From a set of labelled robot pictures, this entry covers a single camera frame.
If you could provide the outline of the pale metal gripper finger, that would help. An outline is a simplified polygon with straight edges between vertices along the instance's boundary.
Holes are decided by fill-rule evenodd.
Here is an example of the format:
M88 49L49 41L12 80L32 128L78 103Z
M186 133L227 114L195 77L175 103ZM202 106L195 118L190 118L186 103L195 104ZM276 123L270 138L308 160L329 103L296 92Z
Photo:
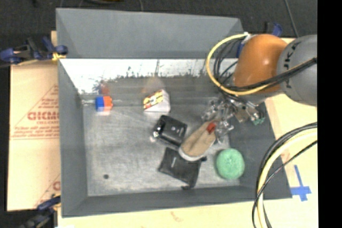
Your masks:
M231 119L233 115L230 114L227 117L221 118L215 128L215 138L216 142L223 142L225 138L228 137L229 133L235 128L231 124Z
M210 100L201 115L203 121L226 120L229 116L229 105L222 100Z

